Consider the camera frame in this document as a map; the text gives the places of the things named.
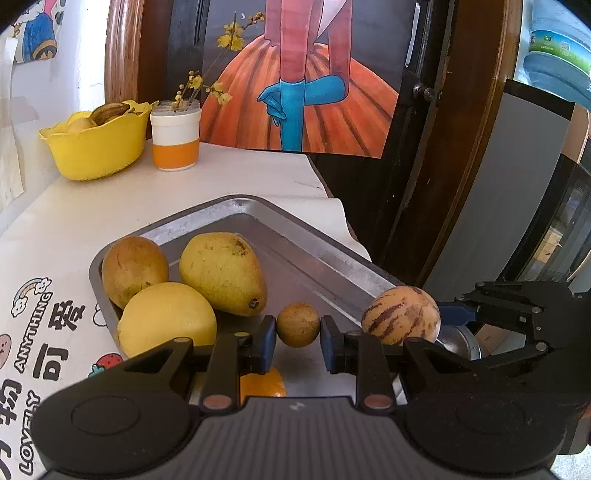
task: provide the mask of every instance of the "screw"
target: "screw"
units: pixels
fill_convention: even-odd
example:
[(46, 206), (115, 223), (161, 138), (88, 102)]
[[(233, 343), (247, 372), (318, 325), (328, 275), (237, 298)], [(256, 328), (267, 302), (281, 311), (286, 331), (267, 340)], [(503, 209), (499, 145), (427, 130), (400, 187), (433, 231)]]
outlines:
[(232, 405), (232, 399), (227, 395), (208, 395), (203, 399), (203, 405), (209, 410), (225, 410)]
[(386, 410), (392, 406), (392, 399), (387, 395), (374, 393), (365, 397), (363, 404), (372, 410)]

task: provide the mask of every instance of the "silver baking tray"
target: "silver baking tray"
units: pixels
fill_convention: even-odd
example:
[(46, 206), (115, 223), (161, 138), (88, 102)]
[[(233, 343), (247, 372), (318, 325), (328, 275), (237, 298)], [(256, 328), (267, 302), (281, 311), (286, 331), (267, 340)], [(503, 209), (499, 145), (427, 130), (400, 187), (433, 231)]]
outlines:
[[(259, 317), (243, 318), (216, 312), (218, 332), (253, 332), (266, 314), (277, 316), (293, 301), (305, 301), (319, 315), (332, 315), (341, 331), (360, 328), (367, 305), (383, 291), (401, 282), (332, 240), (322, 232), (262, 198), (250, 195), (222, 197), (171, 215), (131, 235), (156, 242), (170, 265), (170, 280), (181, 281), (178, 260), (195, 235), (233, 232), (253, 247), (267, 280), (268, 301)], [(90, 283), (111, 335), (122, 310), (107, 297), (100, 277), (104, 247), (92, 261)], [(352, 395), (355, 377), (330, 375), (319, 340), (294, 349), (277, 341), (273, 364), (285, 379), (290, 396)]]

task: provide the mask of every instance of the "appliance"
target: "appliance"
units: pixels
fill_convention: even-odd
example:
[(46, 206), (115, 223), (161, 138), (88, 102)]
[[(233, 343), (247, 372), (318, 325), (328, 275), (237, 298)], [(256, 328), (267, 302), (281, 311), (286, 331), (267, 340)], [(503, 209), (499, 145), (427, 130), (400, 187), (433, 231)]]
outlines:
[(591, 176), (579, 163), (586, 147), (591, 153), (588, 131), (580, 105), (507, 80), (482, 164), (425, 290), (453, 300), (478, 280), (574, 282), (591, 257)]

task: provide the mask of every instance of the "yellow plastic basket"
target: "yellow plastic basket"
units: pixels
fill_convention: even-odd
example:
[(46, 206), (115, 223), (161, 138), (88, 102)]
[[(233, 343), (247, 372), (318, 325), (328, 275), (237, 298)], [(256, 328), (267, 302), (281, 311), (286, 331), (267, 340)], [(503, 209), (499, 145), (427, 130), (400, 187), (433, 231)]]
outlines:
[(66, 133), (68, 123), (91, 112), (74, 113), (67, 121), (52, 128), (39, 130), (47, 142), (57, 169), (70, 180), (94, 180), (112, 175), (131, 165), (144, 151), (146, 127), (152, 107), (156, 103), (136, 103), (128, 100), (139, 115), (127, 113), (110, 122), (83, 130)]

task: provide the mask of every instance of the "orange skirt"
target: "orange skirt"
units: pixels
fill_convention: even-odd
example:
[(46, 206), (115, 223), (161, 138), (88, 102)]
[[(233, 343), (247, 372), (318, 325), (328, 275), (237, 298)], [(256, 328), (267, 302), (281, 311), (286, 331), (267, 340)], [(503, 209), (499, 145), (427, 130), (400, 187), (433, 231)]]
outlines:
[[(263, 36), (249, 43), (219, 80), (232, 95), (227, 105), (209, 96), (201, 116), (201, 141), (237, 148), (281, 150), (280, 128), (257, 102), (261, 92), (279, 81), (279, 47)], [(330, 74), (327, 45), (314, 44), (308, 54), (306, 80)], [(351, 60), (349, 94), (328, 105), (304, 107), (302, 150), (380, 158), (398, 93), (374, 72)]]

